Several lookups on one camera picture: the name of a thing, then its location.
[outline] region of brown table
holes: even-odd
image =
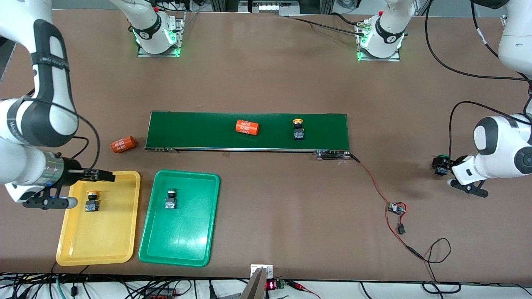
[[[310,19],[349,29],[334,16]],[[422,253],[438,237],[451,241],[448,260],[433,267],[439,280],[532,283],[530,177],[490,180],[490,196],[479,198],[448,187],[449,177],[430,168],[433,156],[447,151],[448,115],[456,102],[519,112],[527,86],[445,70],[427,50],[423,19],[410,23],[401,63],[358,62],[353,36],[269,14],[202,13],[187,30],[179,59],[136,58],[120,11],[54,11],[54,20],[66,40],[78,112],[102,138],[97,166],[142,176],[136,248],[158,170],[221,178],[207,267],[141,263],[136,250],[127,263],[87,272],[246,277],[250,264],[272,263],[275,275],[299,279],[428,280],[424,263],[386,227],[385,204],[354,161],[141,148],[114,154],[109,148],[129,135],[142,145],[150,110],[347,113],[352,152],[391,201],[410,207],[404,240]],[[480,25],[496,47],[499,20]],[[435,51],[453,67],[515,75],[484,48],[470,19],[431,19],[430,34]],[[19,47],[0,96],[19,97],[31,88],[29,56]],[[457,110],[454,156],[474,151],[472,130],[488,115],[474,106]],[[78,134],[93,137],[83,124]],[[81,146],[74,140],[60,151],[70,155]],[[79,161],[90,164],[94,150],[93,141]],[[3,188],[0,194],[0,271],[48,272],[63,211],[25,209]],[[445,251],[437,248],[436,256]]]

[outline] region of green tray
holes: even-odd
[[[294,119],[305,138],[294,140]],[[235,131],[237,120],[257,122],[258,135]],[[210,113],[153,111],[147,150],[315,152],[349,151],[345,114]]]
[[[220,178],[212,173],[161,170],[153,181],[138,258],[146,263],[204,267],[211,256]],[[177,208],[167,210],[168,189]]]

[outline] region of orange can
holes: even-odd
[[[113,151],[117,154],[125,152],[135,147],[137,147],[137,143],[131,136],[122,138],[120,140],[117,140],[111,143],[111,149],[113,149]]]
[[[235,130],[240,133],[257,135],[259,133],[259,124],[246,120],[237,120]]]

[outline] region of teal cable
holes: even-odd
[[[59,291],[59,295],[61,295],[62,299],[67,299],[65,297],[65,294],[63,294],[63,290],[61,289],[61,284],[59,283],[59,275],[55,278],[55,284],[57,285],[57,290]]]

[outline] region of yellow tray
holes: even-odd
[[[124,263],[133,255],[140,175],[113,174],[115,182],[79,181],[70,187],[78,205],[65,211],[55,256],[59,265]],[[85,212],[89,190],[99,191],[99,211]]]

